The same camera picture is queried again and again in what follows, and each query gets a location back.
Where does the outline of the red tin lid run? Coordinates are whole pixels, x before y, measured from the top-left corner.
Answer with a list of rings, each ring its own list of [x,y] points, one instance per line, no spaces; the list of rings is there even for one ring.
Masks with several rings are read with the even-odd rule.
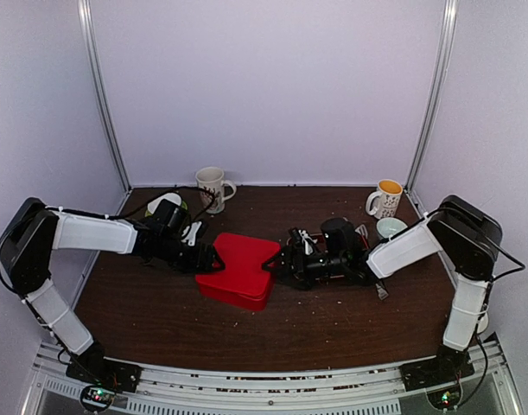
[[[198,274],[195,279],[200,292],[214,297],[233,294],[251,300],[262,297],[270,283],[270,273],[262,269],[262,263],[280,250],[280,244],[235,233],[221,233],[213,245],[225,263],[225,269]]]

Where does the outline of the red tin box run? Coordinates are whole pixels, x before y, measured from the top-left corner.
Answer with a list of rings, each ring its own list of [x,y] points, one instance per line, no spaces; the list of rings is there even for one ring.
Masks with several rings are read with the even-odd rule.
[[[265,309],[273,288],[274,282],[270,281],[260,293],[256,294],[255,296],[249,296],[236,291],[223,290],[204,284],[199,284],[199,291],[202,296],[254,312]]]

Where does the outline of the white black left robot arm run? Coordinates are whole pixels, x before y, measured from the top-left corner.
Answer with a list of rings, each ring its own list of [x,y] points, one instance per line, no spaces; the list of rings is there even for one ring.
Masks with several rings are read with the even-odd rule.
[[[140,220],[49,207],[35,197],[20,206],[0,237],[0,279],[68,353],[67,376],[122,387],[139,368],[105,358],[100,342],[54,285],[53,253],[112,252],[158,259],[186,273],[224,270],[216,248],[198,240],[204,223],[188,224],[188,216],[178,194],[157,199],[153,212]]]

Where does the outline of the metal serving tongs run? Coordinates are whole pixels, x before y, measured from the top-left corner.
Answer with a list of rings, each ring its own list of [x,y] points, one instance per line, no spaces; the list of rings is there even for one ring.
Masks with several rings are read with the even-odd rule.
[[[364,224],[359,225],[355,228],[355,232],[360,235],[360,238],[366,248],[366,250],[370,249],[369,240],[368,240],[368,231]],[[388,296],[389,293],[387,289],[385,288],[385,285],[379,280],[375,279],[375,287],[378,293],[378,297],[380,301],[384,301]]]

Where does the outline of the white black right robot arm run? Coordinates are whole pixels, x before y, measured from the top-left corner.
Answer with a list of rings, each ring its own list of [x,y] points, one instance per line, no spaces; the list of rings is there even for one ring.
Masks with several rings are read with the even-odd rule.
[[[446,255],[457,276],[455,296],[436,356],[400,367],[406,389],[413,390],[473,374],[468,347],[486,320],[501,238],[501,226],[494,218],[449,195],[439,208],[373,248],[345,218],[324,221],[320,237],[292,227],[287,244],[261,268],[298,290],[336,277],[351,284],[381,286],[383,279],[408,265],[439,252]]]

